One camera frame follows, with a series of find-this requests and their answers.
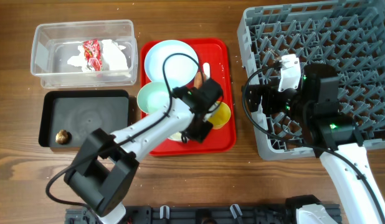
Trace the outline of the white napkin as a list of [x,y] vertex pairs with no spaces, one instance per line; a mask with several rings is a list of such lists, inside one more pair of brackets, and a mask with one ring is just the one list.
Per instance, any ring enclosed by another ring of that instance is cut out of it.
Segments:
[[[103,63],[102,71],[104,70],[128,70],[129,66],[127,64],[127,59],[122,50],[125,50],[126,47],[123,45],[118,45],[111,39],[98,40],[101,48],[101,59]],[[89,69],[87,66],[87,61],[84,56],[84,49],[82,45],[77,47],[79,54],[71,56],[67,64],[80,67],[83,72],[94,72]]]

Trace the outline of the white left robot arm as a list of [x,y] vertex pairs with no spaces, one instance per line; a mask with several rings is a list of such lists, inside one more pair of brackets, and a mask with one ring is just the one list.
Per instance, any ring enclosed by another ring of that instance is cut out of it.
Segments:
[[213,127],[208,118],[222,94],[212,79],[200,88],[177,87],[170,93],[170,104],[137,123],[111,134],[94,130],[66,171],[65,183],[101,223],[119,223],[126,214],[122,201],[140,162],[175,133],[202,143]]

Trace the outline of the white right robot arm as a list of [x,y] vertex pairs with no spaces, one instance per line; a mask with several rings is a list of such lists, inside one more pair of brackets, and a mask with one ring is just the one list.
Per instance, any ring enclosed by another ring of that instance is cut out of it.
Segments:
[[[313,149],[331,177],[350,223],[385,223],[385,201],[369,166],[364,140],[355,120],[339,111],[339,78],[324,63],[306,65],[296,72],[298,84],[277,90],[273,85],[242,87],[242,106],[256,129],[287,144]],[[268,132],[252,119],[252,90],[264,113],[283,112],[302,127],[303,142]]]

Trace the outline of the brown food lump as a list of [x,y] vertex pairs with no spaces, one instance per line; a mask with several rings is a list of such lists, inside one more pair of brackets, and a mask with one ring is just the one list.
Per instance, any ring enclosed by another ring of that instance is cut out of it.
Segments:
[[70,134],[67,130],[61,129],[55,136],[55,142],[57,144],[67,144],[70,140]]

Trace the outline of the light blue rice bowl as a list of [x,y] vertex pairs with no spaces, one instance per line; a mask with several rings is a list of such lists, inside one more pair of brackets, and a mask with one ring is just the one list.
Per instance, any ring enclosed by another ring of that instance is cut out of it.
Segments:
[[170,135],[170,137],[168,137],[169,140],[172,140],[172,141],[176,141],[176,142],[182,142],[182,133],[180,132],[176,132],[172,135]]

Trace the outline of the green bowl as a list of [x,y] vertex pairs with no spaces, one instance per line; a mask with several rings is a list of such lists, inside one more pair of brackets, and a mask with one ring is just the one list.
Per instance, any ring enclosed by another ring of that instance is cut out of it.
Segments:
[[150,82],[143,86],[137,95],[139,109],[151,114],[169,104],[169,92],[163,82]]

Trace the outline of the red snack wrapper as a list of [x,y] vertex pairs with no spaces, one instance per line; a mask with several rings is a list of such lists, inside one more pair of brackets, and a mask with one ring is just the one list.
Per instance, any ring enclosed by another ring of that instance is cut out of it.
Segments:
[[82,47],[88,68],[95,72],[102,71],[103,63],[99,41],[97,39],[87,40]]

